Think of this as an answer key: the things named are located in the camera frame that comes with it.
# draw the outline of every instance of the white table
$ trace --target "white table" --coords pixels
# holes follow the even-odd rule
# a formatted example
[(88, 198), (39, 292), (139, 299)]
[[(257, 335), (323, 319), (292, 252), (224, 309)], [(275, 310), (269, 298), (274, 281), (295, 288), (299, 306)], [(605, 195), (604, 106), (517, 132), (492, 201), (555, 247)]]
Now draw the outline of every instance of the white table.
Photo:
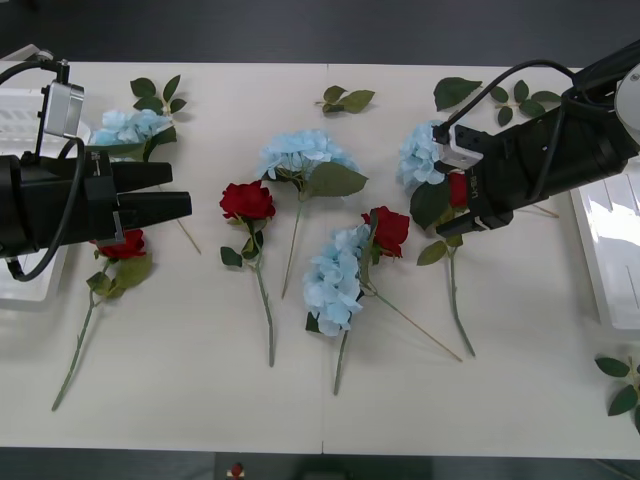
[[(465, 239), (456, 262), (458, 301), (476, 359), (451, 361), (384, 305), (364, 300), (334, 397), (338, 342), (304, 331), (300, 278), (331, 229), (355, 225), (360, 213), (383, 204), (408, 212), (409, 200), (395, 182), (396, 153), (417, 123), (448, 116), (435, 112), (437, 81), (463, 76), (486, 82), (501, 70), (72, 65), (72, 81), (88, 92), (85, 114), (93, 126), (102, 111), (133, 104), (129, 80), (148, 76), (164, 84), (182, 74), (179, 91), (189, 105), (176, 115), (179, 143), (160, 147), (154, 159), (174, 165), (168, 188), (191, 193), (194, 213), (185, 224), (203, 255), (175, 222), (146, 229), (156, 270), (96, 316), (75, 381), (55, 414), (49, 408), (87, 308), (84, 280), (98, 268), (92, 247), (70, 250), (49, 311), (1, 311), (0, 445), (640, 458), (631, 419), (606, 415), (615, 382), (593, 358), (626, 349), (597, 324), (566, 194), (546, 205), (560, 220), (527, 209), (508, 228)], [(537, 69), (506, 85), (520, 78), (535, 90), (560, 92), (568, 85), (559, 74)], [(9, 86), (39, 88), (48, 79), (29, 72)], [(375, 90), (374, 106), (361, 115), (325, 119), (313, 103), (332, 84)], [(496, 132), (492, 102), (482, 105), (467, 123)], [(284, 302), (278, 293), (295, 205), (290, 186), (270, 185), (278, 201), (266, 243), (277, 339), (270, 369), (255, 279), (249, 272), (227, 272), (219, 260), (221, 245), (239, 246), (243, 239), (225, 224), (218, 202), (229, 182), (252, 179), (258, 151), (273, 135), (322, 127), (354, 154), (370, 181), (344, 205), (315, 199), (306, 211)], [(412, 224), (405, 258), (384, 260), (373, 279), (462, 354), (445, 266), (415, 266), (430, 242)]]

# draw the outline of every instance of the plant stem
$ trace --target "plant stem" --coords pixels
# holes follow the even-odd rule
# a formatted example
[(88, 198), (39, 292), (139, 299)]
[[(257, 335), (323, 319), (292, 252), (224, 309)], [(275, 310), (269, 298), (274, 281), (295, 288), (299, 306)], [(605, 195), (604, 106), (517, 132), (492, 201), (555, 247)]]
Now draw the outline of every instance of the plant stem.
[[(104, 267), (102, 268), (102, 273), (106, 273), (107, 269), (111, 266), (111, 263), (107, 260)], [(67, 393), (67, 388), (69, 387), (69, 382), (73, 377), (73, 372), (76, 369), (76, 364), (78, 363), (78, 358), (80, 357), (80, 349), (82, 348), (82, 342), (84, 341), (84, 336), (87, 333), (87, 327), (89, 326), (89, 321), (91, 320), (91, 314), (93, 313), (93, 309), (97, 307), (100, 302), (96, 303), (93, 299), (93, 290), (89, 289), (89, 310), (87, 310), (87, 315), (84, 317), (84, 324), (82, 325), (82, 331), (80, 332), (80, 336), (78, 337), (78, 342), (76, 345), (76, 352), (73, 354), (73, 360), (71, 360), (71, 366), (69, 367), (69, 372), (67, 373), (67, 377), (64, 379), (64, 383), (60, 388), (60, 392), (58, 392), (58, 396), (56, 397), (56, 401), (53, 402), (53, 406), (51, 407), (51, 411), (55, 412), (62, 400), (64, 399), (65, 394)]]
[(404, 318), (405, 320), (408, 320), (409, 323), (411, 323), (411, 325), (413, 325), (414, 327), (416, 327), (418, 330), (420, 330), (422, 333), (424, 333), (427, 337), (429, 337), (431, 340), (433, 340), (435, 343), (437, 343), (440, 347), (442, 347), (444, 350), (446, 350), (453, 358), (455, 358), (456, 360), (458, 360), (459, 362), (462, 362), (462, 359), (457, 356), (455, 353), (453, 353), (449, 348), (447, 348), (442, 342), (436, 340), (433, 335), (431, 335), (430, 333), (428, 333), (425, 329), (423, 329), (420, 325), (418, 325), (416, 322), (414, 322), (413, 320), (411, 320), (409, 317), (407, 317), (404, 313), (402, 313), (400, 310), (398, 310), (389, 300), (387, 300), (386, 298), (384, 298), (382, 295), (380, 295), (380, 293), (378, 293), (377, 291), (374, 292), (373, 294), (375, 297), (378, 297), (380, 299), (380, 301), (384, 304), (386, 304), (387, 306), (391, 307), (395, 312), (399, 313), (400, 316), (402, 316), (402, 318)]
[(300, 214), (302, 213), (302, 206), (304, 202), (298, 200), (298, 213), (296, 213), (296, 224), (293, 227), (293, 238), (291, 239), (291, 249), (289, 249), (289, 261), (287, 262), (287, 273), (284, 274), (284, 285), (282, 286), (282, 295), (280, 298), (284, 298), (284, 294), (287, 293), (287, 285), (289, 284), (289, 269), (291, 268), (291, 260), (293, 258), (293, 246), (296, 242), (296, 233), (298, 232), (298, 222), (300, 221)]
[(262, 303), (264, 303), (264, 309), (267, 312), (267, 323), (269, 324), (269, 366), (273, 367), (275, 363), (275, 351), (273, 349), (273, 320), (271, 318), (271, 310), (269, 309), (269, 295), (267, 294), (264, 283), (262, 281), (262, 271), (260, 270), (260, 262), (262, 261), (262, 248), (255, 238), (253, 232), (251, 233), (253, 238), (253, 244), (258, 247), (258, 260), (256, 261), (255, 272), (258, 277), (258, 285), (260, 285), (260, 295), (262, 295)]
[(467, 350), (472, 357), (476, 356), (476, 352), (473, 350), (471, 346), (471, 342), (469, 341), (469, 337), (467, 337), (467, 332), (464, 331), (464, 327), (462, 326), (462, 322), (460, 321), (460, 315), (458, 314), (458, 302), (456, 301), (456, 271), (455, 271), (455, 263), (454, 258), (456, 256), (456, 251), (458, 247), (454, 248), (453, 251), (449, 254), (450, 261), (450, 272), (449, 275), (451, 277), (451, 310), (453, 311), (453, 319), (456, 321), (456, 325), (458, 326), (458, 330), (460, 331), (460, 335), (462, 335), (462, 340), (464, 340), (464, 344), (467, 346)]
[(342, 335), (342, 343), (340, 344), (340, 355), (338, 355), (338, 366), (336, 367), (336, 379), (333, 384), (333, 394), (338, 395), (338, 391), (340, 390), (340, 380), (342, 379), (342, 358), (344, 356), (344, 347), (347, 344), (347, 336), (349, 335), (349, 330), (345, 330)]

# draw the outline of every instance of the artificial rose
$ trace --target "artificial rose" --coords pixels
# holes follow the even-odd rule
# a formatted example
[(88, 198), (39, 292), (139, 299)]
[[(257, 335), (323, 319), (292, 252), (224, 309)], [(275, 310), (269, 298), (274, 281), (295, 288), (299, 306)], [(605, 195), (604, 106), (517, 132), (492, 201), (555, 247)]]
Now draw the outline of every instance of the artificial rose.
[(450, 173), (447, 175), (449, 188), (451, 189), (451, 206), (467, 206), (467, 179), (462, 173)]
[(230, 183), (222, 192), (220, 201), (220, 206), (225, 211), (224, 218), (240, 216), (260, 220), (273, 217), (276, 214), (273, 197), (268, 188), (261, 188), (261, 186), (260, 180), (242, 185)]
[(142, 257), (144, 240), (142, 240), (142, 230), (128, 230), (124, 232), (125, 242), (121, 245), (111, 245), (110, 247), (98, 247), (98, 250), (105, 257), (125, 260), (131, 257)]
[[(392, 212), (387, 207), (374, 209), (378, 215), (378, 227), (373, 241), (383, 248), (382, 254), (388, 257), (402, 257), (400, 245), (409, 235), (409, 217)], [(369, 214), (363, 213), (362, 218), (367, 225), (371, 223)]]

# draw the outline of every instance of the white plastic tray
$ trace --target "white plastic tray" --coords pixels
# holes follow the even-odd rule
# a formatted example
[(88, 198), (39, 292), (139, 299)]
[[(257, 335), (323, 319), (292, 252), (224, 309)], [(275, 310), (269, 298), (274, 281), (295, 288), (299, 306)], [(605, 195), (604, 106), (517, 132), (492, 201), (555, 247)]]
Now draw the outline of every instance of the white plastic tray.
[(601, 323), (640, 333), (640, 157), (571, 198)]

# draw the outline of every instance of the light blue flower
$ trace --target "light blue flower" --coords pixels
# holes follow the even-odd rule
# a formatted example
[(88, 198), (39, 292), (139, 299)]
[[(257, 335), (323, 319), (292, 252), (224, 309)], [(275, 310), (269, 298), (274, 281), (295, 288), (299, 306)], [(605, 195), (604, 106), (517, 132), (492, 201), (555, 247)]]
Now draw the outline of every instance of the light blue flower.
[(418, 125), (400, 149), (396, 177), (409, 195), (425, 182), (436, 185), (444, 181), (445, 175), (434, 168), (435, 162), (442, 159), (442, 147), (433, 141), (433, 126), (440, 123), (432, 121)]
[(304, 171), (305, 177), (309, 178), (321, 162), (334, 162), (359, 171), (351, 156), (333, 143), (323, 130), (300, 130), (277, 135), (260, 151), (260, 158), (263, 163), (258, 167), (256, 177), (262, 178), (268, 174), (272, 180), (276, 178), (278, 167), (292, 172)]
[(170, 125), (171, 119), (158, 115), (153, 110), (142, 110), (136, 113), (112, 110), (102, 115), (103, 128), (93, 132), (89, 143), (92, 145), (144, 143)]
[(311, 259), (313, 269), (303, 278), (304, 301), (318, 320), (318, 328), (335, 337), (341, 329), (350, 330), (351, 316), (362, 310), (359, 264), (362, 248), (369, 238), (369, 226), (334, 232), (333, 241), (322, 255)]

